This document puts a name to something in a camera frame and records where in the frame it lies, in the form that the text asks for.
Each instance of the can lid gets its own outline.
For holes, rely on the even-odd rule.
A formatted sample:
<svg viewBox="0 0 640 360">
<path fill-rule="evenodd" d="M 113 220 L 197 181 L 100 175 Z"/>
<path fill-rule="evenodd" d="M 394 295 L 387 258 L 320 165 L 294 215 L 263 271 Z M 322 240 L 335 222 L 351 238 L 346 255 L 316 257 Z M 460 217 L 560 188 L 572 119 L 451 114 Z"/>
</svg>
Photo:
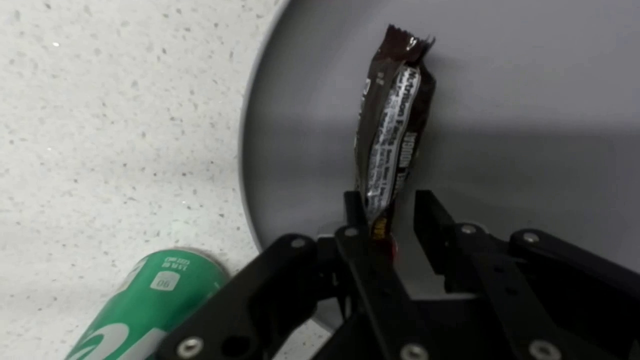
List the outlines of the can lid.
<svg viewBox="0 0 640 360">
<path fill-rule="evenodd" d="M 194 247 L 174 247 L 174 248 L 161 248 L 157 252 L 172 252 L 172 251 L 178 251 L 178 252 L 187 252 L 187 255 L 194 255 L 206 262 L 209 262 L 212 267 L 215 267 L 226 279 L 229 279 L 226 267 L 207 251 L 202 251 L 202 248 L 194 248 Z"/>
</svg>

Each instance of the snack bar wrapper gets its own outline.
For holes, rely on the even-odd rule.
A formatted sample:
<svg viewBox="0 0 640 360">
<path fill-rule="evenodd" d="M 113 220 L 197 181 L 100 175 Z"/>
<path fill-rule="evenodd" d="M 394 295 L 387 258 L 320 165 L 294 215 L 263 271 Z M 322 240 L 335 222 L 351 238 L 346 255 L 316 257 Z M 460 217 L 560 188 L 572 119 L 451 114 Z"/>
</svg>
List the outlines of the snack bar wrapper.
<svg viewBox="0 0 640 360">
<path fill-rule="evenodd" d="M 435 80 L 424 66 L 433 38 L 396 26 L 374 55 L 364 84 L 356 136 L 358 190 L 374 240 L 389 240 L 394 201 L 415 156 Z"/>
</svg>

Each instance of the screw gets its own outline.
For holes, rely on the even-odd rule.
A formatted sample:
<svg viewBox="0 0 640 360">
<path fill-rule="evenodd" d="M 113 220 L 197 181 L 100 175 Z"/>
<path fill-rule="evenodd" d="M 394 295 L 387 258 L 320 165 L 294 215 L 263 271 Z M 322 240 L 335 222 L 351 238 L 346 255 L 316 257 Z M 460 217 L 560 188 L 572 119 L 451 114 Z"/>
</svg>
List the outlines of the screw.
<svg viewBox="0 0 640 360">
<path fill-rule="evenodd" d="M 303 240 L 303 238 L 296 238 L 296 240 L 289 243 L 289 247 L 291 247 L 291 248 L 303 248 L 303 247 L 306 247 L 306 240 Z"/>
<path fill-rule="evenodd" d="M 360 234 L 360 231 L 350 226 L 350 228 L 344 231 L 344 234 L 350 236 L 350 238 L 356 238 Z"/>
<path fill-rule="evenodd" d="M 540 236 L 537 236 L 536 233 L 524 233 L 522 238 L 524 238 L 524 243 L 527 243 L 527 244 L 540 243 Z"/>
<path fill-rule="evenodd" d="M 191 337 L 178 344 L 175 355 L 183 360 L 189 360 L 189 359 L 195 359 L 202 353 L 202 348 L 204 348 L 202 339 Z"/>
<path fill-rule="evenodd" d="M 547 340 L 531 340 L 531 344 L 527 344 L 527 355 L 536 360 L 561 360 L 560 348 Z"/>
<path fill-rule="evenodd" d="M 400 350 L 401 360 L 428 360 L 428 353 L 421 344 L 406 344 Z"/>
<path fill-rule="evenodd" d="M 478 228 L 475 228 L 475 226 L 471 226 L 471 224 L 463 224 L 463 226 L 460 228 L 460 233 L 461 233 L 461 234 L 475 234 L 475 233 L 478 233 Z"/>
</svg>

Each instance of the gray curved surface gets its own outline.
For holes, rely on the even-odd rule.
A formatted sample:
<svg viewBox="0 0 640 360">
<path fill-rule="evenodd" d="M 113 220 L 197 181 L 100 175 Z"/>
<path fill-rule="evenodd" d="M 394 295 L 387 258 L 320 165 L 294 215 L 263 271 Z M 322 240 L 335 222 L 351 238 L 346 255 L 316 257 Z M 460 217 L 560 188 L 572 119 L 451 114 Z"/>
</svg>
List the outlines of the gray curved surface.
<svg viewBox="0 0 640 360">
<path fill-rule="evenodd" d="M 437 90 L 396 217 L 397 273 L 439 295 L 409 233 L 412 190 L 506 236 L 534 226 L 640 271 L 640 3 L 296 0 L 245 106 L 242 170 L 260 244 L 344 224 L 368 62 L 386 24 L 437 36 Z M 333 309 L 320 311 L 335 324 Z"/>
</svg>

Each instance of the green and white can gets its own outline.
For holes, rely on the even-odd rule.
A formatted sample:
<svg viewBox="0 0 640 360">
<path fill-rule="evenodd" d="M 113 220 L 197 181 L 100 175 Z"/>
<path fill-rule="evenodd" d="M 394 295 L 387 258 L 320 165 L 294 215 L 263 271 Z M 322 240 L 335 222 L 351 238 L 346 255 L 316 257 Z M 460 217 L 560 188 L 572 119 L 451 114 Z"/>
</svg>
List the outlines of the green and white can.
<svg viewBox="0 0 640 360">
<path fill-rule="evenodd" d="M 227 280 L 206 252 L 169 248 L 141 258 L 65 360 L 144 360 Z"/>
</svg>

